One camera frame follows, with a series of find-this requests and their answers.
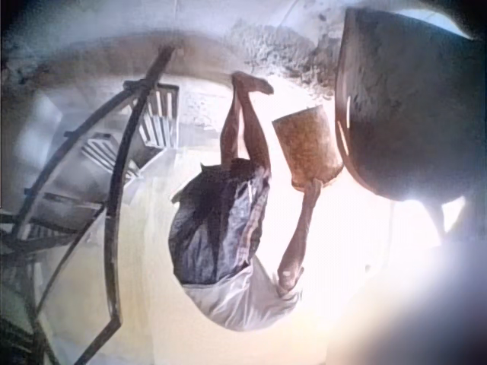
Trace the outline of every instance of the brown bucket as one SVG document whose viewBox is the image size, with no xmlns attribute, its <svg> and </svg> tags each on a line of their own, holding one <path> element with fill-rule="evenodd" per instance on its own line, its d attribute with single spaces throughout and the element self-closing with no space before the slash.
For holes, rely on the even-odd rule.
<svg viewBox="0 0 487 365">
<path fill-rule="evenodd" d="M 272 122 L 293 187 L 303 191 L 316 178 L 329 185 L 342 171 L 343 162 L 322 106 L 302 110 Z"/>
</svg>

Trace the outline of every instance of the hand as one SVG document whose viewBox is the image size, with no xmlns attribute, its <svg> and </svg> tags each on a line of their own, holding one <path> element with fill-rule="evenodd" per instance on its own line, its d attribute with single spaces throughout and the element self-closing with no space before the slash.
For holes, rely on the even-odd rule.
<svg viewBox="0 0 487 365">
<path fill-rule="evenodd" d="M 318 198 L 320 197 L 322 188 L 323 183 L 318 179 L 313 179 L 312 181 L 307 182 L 306 186 L 304 187 L 303 205 L 314 208 Z"/>
</svg>

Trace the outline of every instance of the leg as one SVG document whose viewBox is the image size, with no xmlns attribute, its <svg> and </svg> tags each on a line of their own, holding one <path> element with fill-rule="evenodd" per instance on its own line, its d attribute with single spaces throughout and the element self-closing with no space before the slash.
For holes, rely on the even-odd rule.
<svg viewBox="0 0 487 365">
<path fill-rule="evenodd" d="M 281 264 L 278 268 L 279 286 L 285 293 L 296 285 L 303 273 L 302 265 L 304 254 L 306 253 L 307 234 L 310 229 L 314 205 L 320 197 L 322 187 L 322 183 L 316 179 L 306 187 L 296 231 L 282 256 Z"/>
<path fill-rule="evenodd" d="M 244 124 L 243 140 L 250 160 L 270 172 L 271 162 L 266 136 L 250 102 L 249 92 L 260 91 L 264 94 L 272 94 L 273 89 L 267 81 L 254 78 L 242 72 L 236 72 L 234 74 L 234 80 L 237 85 L 238 99 L 242 106 Z"/>
<path fill-rule="evenodd" d="M 225 167 L 230 167 L 231 161 L 238 157 L 240 109 L 240 101 L 238 100 L 237 89 L 234 85 L 234 97 L 231 101 L 230 110 L 228 110 L 228 115 L 220 136 L 221 165 Z"/>
</svg>

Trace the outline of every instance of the person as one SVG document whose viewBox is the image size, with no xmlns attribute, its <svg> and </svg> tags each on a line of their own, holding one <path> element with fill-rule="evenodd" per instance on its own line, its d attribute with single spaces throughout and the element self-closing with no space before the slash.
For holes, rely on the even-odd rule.
<svg viewBox="0 0 487 365">
<path fill-rule="evenodd" d="M 205 167 L 173 198 L 179 202 L 169 235 L 174 274 L 199 310 L 234 331 L 263 329 L 301 298 L 307 233 L 322 184 L 309 182 L 298 225 L 271 280 L 255 256 L 271 179 L 266 137 L 249 93 L 273 94 L 263 79 L 232 74 L 234 95 L 221 132 L 221 164 Z M 237 154 L 240 111 L 250 159 Z"/>
</svg>

